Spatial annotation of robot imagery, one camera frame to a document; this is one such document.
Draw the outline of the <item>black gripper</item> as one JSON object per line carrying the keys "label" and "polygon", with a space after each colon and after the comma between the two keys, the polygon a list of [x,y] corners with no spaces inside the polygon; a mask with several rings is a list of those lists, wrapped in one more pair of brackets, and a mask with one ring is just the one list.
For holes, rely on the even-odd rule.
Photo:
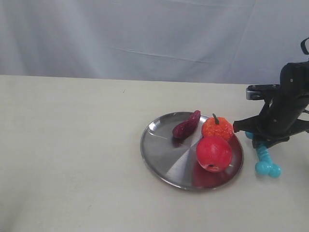
{"label": "black gripper", "polygon": [[309,131],[309,122],[299,119],[309,104],[309,95],[279,93],[272,104],[265,103],[260,114],[233,123],[234,132],[245,131],[253,134],[254,149],[265,144],[271,148],[289,141],[289,137]]}

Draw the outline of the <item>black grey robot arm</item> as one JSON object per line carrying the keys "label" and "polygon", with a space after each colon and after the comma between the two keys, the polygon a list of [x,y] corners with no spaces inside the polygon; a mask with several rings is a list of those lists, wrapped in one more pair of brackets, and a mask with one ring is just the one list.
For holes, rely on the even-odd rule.
{"label": "black grey robot arm", "polygon": [[253,135],[252,145],[270,148],[287,142],[291,136],[309,131],[308,121],[299,119],[309,104],[309,63],[288,63],[280,73],[280,83],[250,85],[246,98],[263,100],[260,113],[233,123],[234,132]]}

